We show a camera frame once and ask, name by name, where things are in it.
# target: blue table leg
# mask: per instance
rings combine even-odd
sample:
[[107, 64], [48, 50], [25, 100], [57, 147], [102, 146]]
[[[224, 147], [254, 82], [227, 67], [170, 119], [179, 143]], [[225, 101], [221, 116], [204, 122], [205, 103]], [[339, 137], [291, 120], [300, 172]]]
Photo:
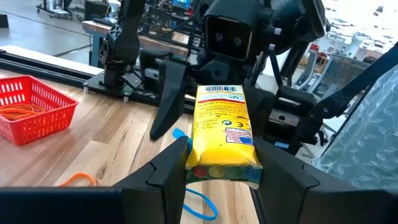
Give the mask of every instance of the blue table leg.
[[90, 65], [98, 68], [98, 51], [100, 49], [100, 37], [99, 35], [93, 35], [93, 51], [91, 53]]

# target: blue rubber band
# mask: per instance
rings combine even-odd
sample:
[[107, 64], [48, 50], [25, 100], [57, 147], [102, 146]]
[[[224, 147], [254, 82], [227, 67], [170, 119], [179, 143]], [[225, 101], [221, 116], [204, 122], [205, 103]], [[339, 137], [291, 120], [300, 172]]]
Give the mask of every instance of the blue rubber band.
[[194, 190], [192, 190], [192, 189], [187, 189], [187, 192], [190, 192], [190, 193], [193, 193], [193, 194], [195, 194], [195, 195], [201, 196], [201, 197], [205, 200], [205, 202], [207, 203], [207, 205], [210, 207], [210, 209], [211, 209], [211, 211], [214, 213], [214, 215], [213, 215], [213, 216], [208, 216], [208, 215], [204, 215], [204, 214], [198, 213], [198, 212], [194, 211], [192, 208], [190, 208], [188, 205], [185, 205], [185, 204], [184, 204], [184, 205], [183, 205], [183, 208], [184, 208], [187, 212], [191, 213], [192, 215], [194, 215], [194, 216], [196, 216], [196, 217], [198, 217], [198, 218], [201, 218], [201, 219], [203, 219], [203, 220], [206, 220], [206, 221], [214, 221], [214, 220], [216, 220], [216, 218], [217, 218], [217, 216], [218, 216], [217, 208], [216, 208], [216, 206], [213, 204], [213, 202], [211, 202], [211, 200], [210, 200], [208, 197], [206, 197], [205, 195], [203, 195], [203, 194], [201, 194], [201, 193], [199, 193], [199, 192], [196, 192], [196, 191], [194, 191]]
[[[178, 128], [175, 128], [173, 130], [173, 137], [175, 137], [176, 139], [178, 139], [180, 137], [185, 137], [185, 136], [187, 136], [187, 135], [182, 130], [180, 130]], [[192, 139], [190, 137], [188, 137], [188, 155], [191, 153], [191, 150], [192, 150]], [[203, 195], [203, 194], [201, 194], [199, 192], [196, 192], [196, 191], [194, 191], [192, 189], [187, 189], [187, 192], [193, 193], [195, 195], [199, 195], [201, 198], [203, 198], [205, 200], [205, 202], [207, 203], [207, 205], [210, 207], [211, 211], [214, 213], [214, 215], [213, 216], [208, 216], [208, 215], [204, 215], [204, 214], [198, 213], [198, 212], [194, 211], [192, 208], [190, 208], [188, 205], [184, 204], [183, 208], [187, 212], [191, 213], [192, 215], [194, 215], [197, 218], [201, 218], [201, 219], [206, 220], [206, 221], [214, 221], [214, 220], [216, 220], [216, 218], [218, 216], [217, 208], [213, 204], [213, 202], [211, 202], [211, 200], [208, 197], [206, 197], [205, 195]]]

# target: rubber band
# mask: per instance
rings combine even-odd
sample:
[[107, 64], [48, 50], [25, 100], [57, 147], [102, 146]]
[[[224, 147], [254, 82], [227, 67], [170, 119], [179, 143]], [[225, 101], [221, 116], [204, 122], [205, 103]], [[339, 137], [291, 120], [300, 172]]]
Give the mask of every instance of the rubber band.
[[28, 118], [43, 112], [45, 112], [44, 108], [31, 104], [6, 105], [0, 107], [0, 115], [10, 121]]
[[[173, 137], [175, 137], [176, 139], [178, 139], [180, 137], [185, 137], [185, 136], [187, 136], [187, 135], [182, 130], [180, 130], [178, 128], [175, 128], [173, 130]], [[191, 153], [191, 150], [192, 150], [192, 139], [190, 137], [188, 137], [188, 155]], [[191, 213], [192, 215], [196, 216], [197, 218], [201, 218], [201, 219], [206, 220], [206, 221], [213, 221], [213, 220], [215, 220], [217, 218], [217, 216], [218, 216], [217, 208], [214, 205], [214, 203], [208, 197], [206, 197], [205, 195], [203, 195], [203, 194], [201, 194], [199, 192], [196, 192], [196, 191], [194, 191], [192, 189], [187, 189], [187, 192], [190, 192], [190, 193], [195, 194], [195, 195], [199, 195], [201, 198], [203, 198], [205, 200], [205, 202], [207, 203], [207, 205], [210, 207], [211, 211], [213, 211], [214, 215], [213, 216], [207, 216], [207, 215], [198, 213], [198, 212], [194, 211], [192, 208], [190, 208], [188, 205], [184, 204], [183, 208], [187, 212]]]
[[90, 181], [90, 183], [91, 183], [94, 187], [97, 186], [97, 181], [95, 180], [94, 177], [92, 177], [92, 176], [89, 175], [89, 174], [79, 172], [79, 173], [76, 173], [76, 174], [74, 174], [73, 176], [71, 176], [68, 180], [66, 180], [64, 183], [62, 183], [61, 185], [59, 185], [59, 187], [66, 187], [66, 186], [68, 186], [71, 182], [73, 182], [73, 181], [76, 180], [76, 179], [86, 179], [86, 180]]

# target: workbench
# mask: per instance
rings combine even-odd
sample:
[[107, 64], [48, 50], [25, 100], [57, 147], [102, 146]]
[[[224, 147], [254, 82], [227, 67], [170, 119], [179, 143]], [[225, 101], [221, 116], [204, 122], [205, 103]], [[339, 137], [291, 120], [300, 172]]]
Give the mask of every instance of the workbench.
[[[91, 50], [92, 54], [91, 54], [91, 59], [90, 59], [90, 65], [94, 66], [94, 67], [99, 67], [98, 50], [100, 49], [102, 41], [106, 37], [106, 34], [111, 29], [111, 27], [107, 26], [107, 25], [99, 24], [94, 21], [83, 21], [81, 23], [81, 26], [87, 34], [90, 34], [93, 37], [93, 42], [91, 43], [92, 44], [92, 50]], [[179, 47], [179, 46], [175, 46], [172, 44], [159, 42], [159, 41], [152, 40], [148, 37], [141, 36], [141, 35], [139, 35], [138, 38], [140, 40], [141, 47], [145, 47], [147, 49], [170, 50], [175, 55], [178, 55], [182, 58], [185, 58], [188, 54], [188, 49], [186, 49], [184, 47]], [[176, 41], [182, 42], [182, 43], [188, 42], [187, 38], [188, 37], [183, 34], [174, 33], [174, 35], [173, 35], [173, 40], [176, 40]]]
[[[0, 49], [93, 75], [102, 72], [100, 68], [15, 46]], [[15, 75], [26, 74], [0, 69], [0, 78]], [[174, 141], [173, 128], [178, 127], [188, 135], [192, 130], [192, 117], [185, 114], [164, 137], [152, 142], [149, 130], [157, 108], [132, 101], [124, 104], [96, 93], [85, 95], [79, 88], [45, 82], [80, 102], [72, 123], [64, 131], [22, 147], [0, 136], [0, 186], [58, 186], [77, 172], [94, 176], [99, 186], [110, 186], [170, 145]], [[82, 180], [75, 185], [87, 186], [88, 182]], [[216, 205], [219, 216], [212, 223], [259, 223], [249, 187], [244, 183], [212, 180], [189, 184], [188, 188], [208, 196]], [[187, 193], [185, 203], [197, 212], [212, 215], [196, 195]], [[206, 222], [184, 210], [181, 223]]]

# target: orange rubber band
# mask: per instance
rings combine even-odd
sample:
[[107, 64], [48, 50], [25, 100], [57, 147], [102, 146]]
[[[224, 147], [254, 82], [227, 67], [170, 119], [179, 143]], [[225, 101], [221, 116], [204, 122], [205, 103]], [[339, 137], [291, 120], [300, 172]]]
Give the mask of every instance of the orange rubber band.
[[45, 112], [40, 106], [30, 104], [6, 105], [0, 107], [0, 115], [8, 120], [16, 121]]
[[73, 182], [76, 179], [86, 179], [88, 181], [90, 181], [90, 183], [96, 187], [97, 186], [97, 181], [95, 180], [94, 177], [92, 177], [89, 174], [86, 173], [76, 173], [73, 176], [71, 176], [67, 181], [65, 181], [64, 183], [62, 183], [61, 185], [59, 185], [59, 187], [66, 187], [67, 185], [69, 185], [71, 182]]

